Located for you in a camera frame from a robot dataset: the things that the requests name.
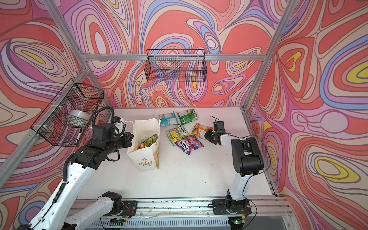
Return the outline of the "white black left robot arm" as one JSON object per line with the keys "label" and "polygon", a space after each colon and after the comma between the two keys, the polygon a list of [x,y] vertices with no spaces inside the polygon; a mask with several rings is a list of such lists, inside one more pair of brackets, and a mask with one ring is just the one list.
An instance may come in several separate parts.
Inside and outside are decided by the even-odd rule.
{"label": "white black left robot arm", "polygon": [[106,214],[117,216],[122,213],[125,206],[121,195],[108,191],[84,210],[68,216],[82,188],[101,163],[112,162],[111,153],[119,154],[120,149],[132,146],[134,135],[125,131],[125,123],[115,116],[110,106],[102,107],[96,113],[104,110],[111,112],[110,122],[96,124],[97,117],[93,117],[92,138],[66,159],[62,180],[56,190],[30,223],[20,225],[19,230],[85,230]]}

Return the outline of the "dark green snack packet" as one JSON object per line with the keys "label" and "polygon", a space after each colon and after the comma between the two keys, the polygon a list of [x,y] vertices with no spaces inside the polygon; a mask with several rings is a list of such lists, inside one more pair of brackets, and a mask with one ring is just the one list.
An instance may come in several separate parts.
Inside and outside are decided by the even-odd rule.
{"label": "dark green snack packet", "polygon": [[195,109],[188,109],[176,113],[181,125],[185,125],[194,121],[197,121],[198,117]]}

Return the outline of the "orange Fox's candy packet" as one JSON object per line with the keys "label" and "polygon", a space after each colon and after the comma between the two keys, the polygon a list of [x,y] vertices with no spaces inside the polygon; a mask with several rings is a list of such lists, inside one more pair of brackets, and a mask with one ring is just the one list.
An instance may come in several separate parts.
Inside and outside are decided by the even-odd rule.
{"label": "orange Fox's candy packet", "polygon": [[143,149],[145,147],[146,147],[146,145],[144,143],[142,143],[142,144],[139,145],[138,149]]}

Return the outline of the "teal snack packet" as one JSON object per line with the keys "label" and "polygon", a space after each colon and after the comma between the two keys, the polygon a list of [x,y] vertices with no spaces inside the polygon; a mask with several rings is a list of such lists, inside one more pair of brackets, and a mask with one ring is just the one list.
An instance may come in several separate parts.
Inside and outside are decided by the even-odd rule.
{"label": "teal snack packet", "polygon": [[179,125],[175,112],[159,115],[159,118],[161,127]]}

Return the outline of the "marker pen in basket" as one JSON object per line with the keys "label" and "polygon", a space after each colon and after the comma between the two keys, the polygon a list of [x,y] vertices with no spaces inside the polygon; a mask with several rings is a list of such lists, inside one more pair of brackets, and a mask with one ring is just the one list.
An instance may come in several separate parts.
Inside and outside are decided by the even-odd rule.
{"label": "marker pen in basket", "polygon": [[77,138],[75,140],[76,145],[79,143],[80,137],[81,137],[81,132],[78,133]]}

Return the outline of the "white tape roll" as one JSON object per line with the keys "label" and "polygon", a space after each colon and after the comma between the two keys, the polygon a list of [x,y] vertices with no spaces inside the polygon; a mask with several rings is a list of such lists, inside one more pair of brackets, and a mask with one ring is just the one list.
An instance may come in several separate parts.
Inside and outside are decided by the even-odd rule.
{"label": "white tape roll", "polygon": [[88,126],[90,116],[81,110],[71,110],[68,113],[66,121],[73,127],[85,127]]}

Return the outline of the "white paper gift bag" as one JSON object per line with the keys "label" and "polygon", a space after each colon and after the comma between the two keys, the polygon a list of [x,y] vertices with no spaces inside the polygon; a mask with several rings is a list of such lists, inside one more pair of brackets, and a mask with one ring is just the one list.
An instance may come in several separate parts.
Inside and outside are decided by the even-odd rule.
{"label": "white paper gift bag", "polygon": [[152,118],[135,120],[132,146],[127,149],[128,157],[141,172],[159,168],[160,122]]}

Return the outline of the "orange white snack packet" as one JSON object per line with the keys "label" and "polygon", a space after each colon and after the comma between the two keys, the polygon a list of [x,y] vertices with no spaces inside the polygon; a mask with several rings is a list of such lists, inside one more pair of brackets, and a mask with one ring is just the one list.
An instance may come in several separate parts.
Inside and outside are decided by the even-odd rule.
{"label": "orange white snack packet", "polygon": [[213,127],[204,126],[204,125],[201,125],[199,123],[196,123],[193,130],[192,130],[192,132],[191,132],[191,135],[195,135],[200,139],[206,140],[205,134],[210,129],[213,129]]}

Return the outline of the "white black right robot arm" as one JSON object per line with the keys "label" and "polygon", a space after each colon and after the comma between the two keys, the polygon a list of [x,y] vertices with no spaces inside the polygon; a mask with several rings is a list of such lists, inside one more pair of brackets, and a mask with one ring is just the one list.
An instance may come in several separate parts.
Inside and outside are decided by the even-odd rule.
{"label": "white black right robot arm", "polygon": [[212,200],[209,207],[213,209],[215,215],[250,215],[252,213],[250,200],[245,194],[253,177],[265,166],[256,138],[251,136],[240,138],[228,134],[223,121],[213,122],[213,128],[206,132],[205,138],[212,144],[231,148],[232,163],[236,172],[225,198]]}

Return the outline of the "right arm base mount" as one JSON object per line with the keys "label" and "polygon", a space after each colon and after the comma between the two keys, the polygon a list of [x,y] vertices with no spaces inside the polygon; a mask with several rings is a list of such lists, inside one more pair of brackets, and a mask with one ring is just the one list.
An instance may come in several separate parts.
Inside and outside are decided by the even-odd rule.
{"label": "right arm base mount", "polygon": [[251,206],[247,199],[213,199],[208,207],[213,209],[214,215],[245,215],[252,214]]}

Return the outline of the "purple Fox's candy packet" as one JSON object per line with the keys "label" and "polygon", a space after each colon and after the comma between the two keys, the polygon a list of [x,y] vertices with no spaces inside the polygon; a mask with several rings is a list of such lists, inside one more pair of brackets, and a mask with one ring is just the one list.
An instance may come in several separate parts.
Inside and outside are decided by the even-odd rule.
{"label": "purple Fox's candy packet", "polygon": [[204,147],[195,135],[183,138],[175,144],[187,155],[190,155],[193,151]]}

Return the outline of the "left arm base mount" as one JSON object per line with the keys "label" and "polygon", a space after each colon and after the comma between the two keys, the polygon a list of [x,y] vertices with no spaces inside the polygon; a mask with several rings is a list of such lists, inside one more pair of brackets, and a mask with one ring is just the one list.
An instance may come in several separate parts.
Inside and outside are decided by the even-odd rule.
{"label": "left arm base mount", "polygon": [[113,210],[103,215],[103,217],[131,218],[136,215],[138,206],[137,200],[123,200],[121,203],[121,205],[114,205]]}

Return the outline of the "green yellow Fox's candy packet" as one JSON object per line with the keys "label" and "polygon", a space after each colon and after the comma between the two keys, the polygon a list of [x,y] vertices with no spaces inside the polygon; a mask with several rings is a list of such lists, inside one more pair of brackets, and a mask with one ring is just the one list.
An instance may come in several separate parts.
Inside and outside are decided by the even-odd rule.
{"label": "green yellow Fox's candy packet", "polygon": [[150,147],[152,144],[154,144],[158,139],[158,135],[154,134],[151,137],[149,137],[147,140],[143,141],[142,143],[144,143],[146,145],[146,147]]}

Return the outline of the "aluminium front rail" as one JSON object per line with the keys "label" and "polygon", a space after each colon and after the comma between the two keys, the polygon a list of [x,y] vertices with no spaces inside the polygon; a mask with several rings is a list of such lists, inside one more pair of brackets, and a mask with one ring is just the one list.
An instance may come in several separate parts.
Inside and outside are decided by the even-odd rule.
{"label": "aluminium front rail", "polygon": [[[136,199],[138,201],[136,215],[131,218],[101,217],[85,230],[112,229],[165,229],[165,228],[198,228],[224,227],[226,229],[250,230],[261,229],[299,229],[290,206],[284,198],[251,197],[252,214],[245,215],[214,215],[208,207],[213,199],[223,197],[200,198],[155,198]],[[74,216],[94,202],[77,200],[68,216]]]}

